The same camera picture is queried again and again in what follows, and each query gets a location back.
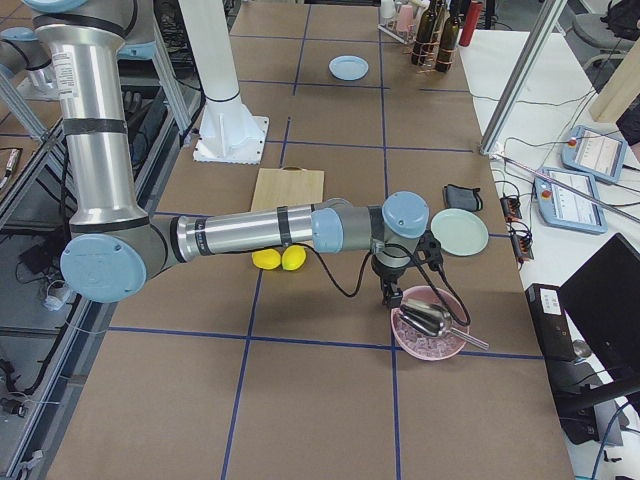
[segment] yellow object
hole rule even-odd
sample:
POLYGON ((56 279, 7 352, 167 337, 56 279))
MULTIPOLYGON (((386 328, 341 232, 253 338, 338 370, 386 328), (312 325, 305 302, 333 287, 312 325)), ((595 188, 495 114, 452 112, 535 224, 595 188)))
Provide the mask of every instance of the yellow object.
POLYGON ((280 266, 280 252, 273 248, 253 252, 251 254, 251 259, 256 267, 263 270, 273 270, 280 266))
POLYGON ((307 252, 300 245, 291 245, 282 254, 282 268, 284 270, 297 270, 307 259, 307 252))

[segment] computer monitor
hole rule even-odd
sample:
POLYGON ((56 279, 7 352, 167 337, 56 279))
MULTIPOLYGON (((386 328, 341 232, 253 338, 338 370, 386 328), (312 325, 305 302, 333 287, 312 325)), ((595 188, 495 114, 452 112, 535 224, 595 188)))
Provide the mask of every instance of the computer monitor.
POLYGON ((582 404, 626 395, 640 413, 640 393, 630 394, 640 391, 640 253, 615 234, 560 287, 558 297, 614 379, 582 404))

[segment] brown table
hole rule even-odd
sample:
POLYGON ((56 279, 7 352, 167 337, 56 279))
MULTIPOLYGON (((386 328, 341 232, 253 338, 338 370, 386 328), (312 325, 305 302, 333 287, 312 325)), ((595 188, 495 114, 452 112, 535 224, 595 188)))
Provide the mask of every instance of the brown table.
MULTIPOLYGON (((462 65, 417 74, 376 22, 367 7, 243 4, 232 43, 243 100, 271 121, 261 166, 324 170, 325 198, 359 205, 412 190, 432 215, 443 185, 481 187, 489 245, 445 265, 490 352, 398 350, 370 271, 349 300, 315 259, 197 259, 118 307, 50 479, 572 478, 462 65), (339 54, 368 75, 332 78, 339 54)), ((248 211, 258 166, 192 149, 158 215, 248 211)), ((355 282, 361 252, 326 258, 355 282)))

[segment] office chair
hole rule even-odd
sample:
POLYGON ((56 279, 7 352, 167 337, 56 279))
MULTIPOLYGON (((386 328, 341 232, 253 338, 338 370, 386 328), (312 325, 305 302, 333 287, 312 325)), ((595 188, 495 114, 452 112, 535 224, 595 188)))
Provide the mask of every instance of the office chair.
POLYGON ((635 43, 633 40, 616 37, 601 18, 599 13, 576 15, 571 27, 567 29, 567 33, 573 30, 580 40, 600 50, 598 55, 582 65, 584 70, 602 60, 622 60, 635 43))

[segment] white table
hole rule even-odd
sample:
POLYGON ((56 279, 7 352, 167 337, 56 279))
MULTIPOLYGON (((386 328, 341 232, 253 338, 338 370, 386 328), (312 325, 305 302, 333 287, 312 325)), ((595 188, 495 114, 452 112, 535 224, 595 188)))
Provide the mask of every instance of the white table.
MULTIPOLYGON (((504 86, 511 74, 511 70, 527 39, 526 32, 498 32, 476 31, 469 47, 460 47, 467 81, 474 96, 500 98, 504 86)), ((578 60, 571 52, 565 39, 560 34, 552 34, 547 45, 535 65, 525 88, 521 92, 520 100, 547 103, 562 103, 566 100, 584 97, 591 91, 591 83, 584 74, 578 60)), ((587 97, 589 103, 596 95, 587 97)), ((474 106, 480 129, 484 133, 489 119, 497 105, 494 100, 475 98, 474 106)), ((516 104, 505 129, 500 136, 500 142, 505 144, 508 137, 515 137, 531 144, 541 144, 552 141, 564 141, 568 136, 572 117, 577 114, 579 101, 563 106, 516 104)), ((603 132, 617 130, 614 124, 602 124, 593 121, 588 107, 578 117, 576 125, 587 125, 603 132)), ((539 168, 543 162, 545 166, 559 167, 561 145, 549 145, 533 148, 515 140, 508 140, 505 153, 508 157, 524 163, 529 167, 539 168)), ((638 167, 640 163, 629 150, 625 157, 627 165, 638 167)), ((494 161, 492 168, 504 169, 501 162, 494 161)), ((508 172, 527 179, 531 175, 516 167, 508 166, 508 172)), ((499 171, 494 172, 496 180, 502 179, 499 171)), ((522 193, 531 192, 531 184, 507 175, 506 180, 515 183, 522 193)), ((623 169, 619 182, 635 189, 640 189, 640 173, 623 169)), ((501 193, 503 185, 497 184, 501 193)), ((605 186, 598 183, 600 197, 607 203, 629 203, 640 201, 640 195, 633 194, 615 186, 605 186)), ((513 187, 505 185, 507 194, 513 193, 513 187)), ((562 285, 594 252, 596 252, 615 232, 621 232, 637 249, 640 249, 640 226, 611 212, 605 212, 609 230, 603 235, 589 235, 569 230, 552 228, 545 225, 539 215, 537 205, 530 210, 530 196, 522 198, 521 210, 524 221, 533 232, 533 254, 535 260, 524 264, 521 270, 521 280, 524 288, 532 283, 548 283, 562 285)), ((640 206, 625 209, 628 213, 640 216, 640 206)), ((580 335, 573 325, 572 336, 580 335)), ((602 369, 597 359, 593 359, 593 368, 602 369)), ((625 414, 631 418, 632 426, 640 423, 632 408, 625 409, 625 414)), ((633 433, 623 433, 625 447, 607 448, 611 456, 621 456, 622 462, 615 464, 601 461, 599 479, 613 479, 615 475, 627 475, 640 478, 640 437, 633 433)), ((581 446, 574 446, 567 440, 567 447, 571 455, 574 472, 579 476, 590 478, 593 463, 599 444, 589 442, 581 446)))

